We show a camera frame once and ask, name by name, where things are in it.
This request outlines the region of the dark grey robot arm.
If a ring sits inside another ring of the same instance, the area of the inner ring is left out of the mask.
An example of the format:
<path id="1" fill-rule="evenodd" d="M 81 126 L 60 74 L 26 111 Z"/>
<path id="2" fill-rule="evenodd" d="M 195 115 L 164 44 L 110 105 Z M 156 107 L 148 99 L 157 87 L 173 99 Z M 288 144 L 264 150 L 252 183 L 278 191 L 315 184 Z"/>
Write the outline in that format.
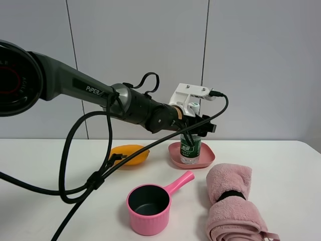
<path id="1" fill-rule="evenodd" d="M 113 118 L 140 125 L 151 133 L 178 131 L 195 125 L 190 134 L 205 137 L 216 125 L 207 115 L 188 114 L 177 104 L 159 103 L 150 92 L 139 93 L 129 83 L 105 85 L 46 55 L 25 51 L 1 41 L 1 116 L 30 109 L 39 99 L 50 101 L 63 94 L 101 106 Z"/>

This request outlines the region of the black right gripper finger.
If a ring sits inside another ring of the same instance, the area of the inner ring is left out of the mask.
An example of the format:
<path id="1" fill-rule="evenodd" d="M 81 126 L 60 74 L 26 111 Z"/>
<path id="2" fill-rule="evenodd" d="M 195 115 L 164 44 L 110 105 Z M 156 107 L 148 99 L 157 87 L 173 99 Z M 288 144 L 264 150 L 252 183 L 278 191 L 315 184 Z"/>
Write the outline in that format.
<path id="1" fill-rule="evenodd" d="M 190 138 L 191 143 L 194 144 L 195 140 L 196 140 L 196 134 L 189 134 L 189 138 Z"/>

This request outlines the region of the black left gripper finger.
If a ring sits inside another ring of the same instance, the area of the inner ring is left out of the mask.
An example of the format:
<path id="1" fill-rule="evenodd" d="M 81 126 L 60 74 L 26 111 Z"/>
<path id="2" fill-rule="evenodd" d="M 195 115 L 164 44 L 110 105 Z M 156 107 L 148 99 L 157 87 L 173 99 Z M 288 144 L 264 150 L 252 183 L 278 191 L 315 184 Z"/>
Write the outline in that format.
<path id="1" fill-rule="evenodd" d="M 188 135 L 186 133 L 182 134 L 182 139 L 184 140 L 186 145 L 190 145 L 191 144 L 190 139 L 189 139 L 189 137 L 188 137 Z"/>

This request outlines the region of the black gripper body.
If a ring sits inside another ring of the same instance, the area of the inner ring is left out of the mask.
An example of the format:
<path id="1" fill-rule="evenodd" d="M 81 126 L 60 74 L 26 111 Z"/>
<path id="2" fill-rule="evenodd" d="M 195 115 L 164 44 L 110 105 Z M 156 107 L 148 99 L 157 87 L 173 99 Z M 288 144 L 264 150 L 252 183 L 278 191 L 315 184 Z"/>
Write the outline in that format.
<path id="1" fill-rule="evenodd" d="M 200 123 L 206 119 L 210 118 L 208 115 L 195 115 L 195 116 L 187 116 L 184 115 L 183 119 L 179 119 L 174 122 L 173 128 L 174 131 L 179 131 L 181 129 L 188 128 L 195 124 Z M 206 136 L 208 133 L 215 133 L 216 132 L 216 125 L 212 124 L 211 122 L 207 122 L 203 125 L 199 125 L 196 128 L 189 130 L 189 134 L 191 135 L 198 135 L 198 136 Z"/>

